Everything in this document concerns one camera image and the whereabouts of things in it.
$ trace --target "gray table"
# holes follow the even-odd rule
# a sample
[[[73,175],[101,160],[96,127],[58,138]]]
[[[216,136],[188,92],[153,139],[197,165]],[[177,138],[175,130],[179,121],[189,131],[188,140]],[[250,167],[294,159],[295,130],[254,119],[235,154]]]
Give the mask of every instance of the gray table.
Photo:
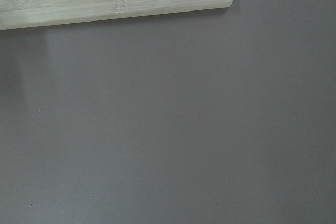
[[[0,223],[336,223],[335,0],[0,32]]]

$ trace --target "dark gray countertop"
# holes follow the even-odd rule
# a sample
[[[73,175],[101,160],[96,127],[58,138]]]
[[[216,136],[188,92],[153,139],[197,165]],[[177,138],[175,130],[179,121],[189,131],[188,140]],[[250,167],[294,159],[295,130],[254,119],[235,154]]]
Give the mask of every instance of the dark gray countertop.
[[[0,223],[336,223],[335,0],[0,32]]]

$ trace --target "gray surface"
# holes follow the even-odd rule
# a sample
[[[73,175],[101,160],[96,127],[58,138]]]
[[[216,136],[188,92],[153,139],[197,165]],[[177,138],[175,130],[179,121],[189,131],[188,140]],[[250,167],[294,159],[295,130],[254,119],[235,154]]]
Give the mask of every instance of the gray surface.
[[[0,223],[336,223],[335,17],[234,0],[0,32]]]

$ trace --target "gray background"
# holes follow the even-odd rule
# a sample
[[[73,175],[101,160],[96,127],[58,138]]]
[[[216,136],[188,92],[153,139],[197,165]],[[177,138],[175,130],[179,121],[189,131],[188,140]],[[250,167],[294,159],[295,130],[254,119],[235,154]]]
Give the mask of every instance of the gray background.
[[[0,223],[336,223],[335,0],[0,32]]]

